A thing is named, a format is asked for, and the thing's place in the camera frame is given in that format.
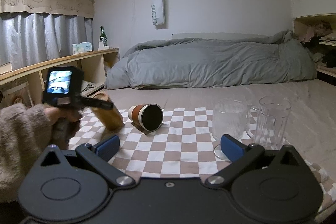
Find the person's left hand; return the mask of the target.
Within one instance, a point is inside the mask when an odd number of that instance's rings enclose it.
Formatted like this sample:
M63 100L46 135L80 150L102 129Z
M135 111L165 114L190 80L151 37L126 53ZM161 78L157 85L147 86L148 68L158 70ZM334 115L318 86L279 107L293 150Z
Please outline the person's left hand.
M80 119L82 115L77 110L47 107L44 109L46 116L50 120L50 124L54 125L59 119L66 119L70 123L73 123L72 129L69 131L69 135L73 137L80 128Z

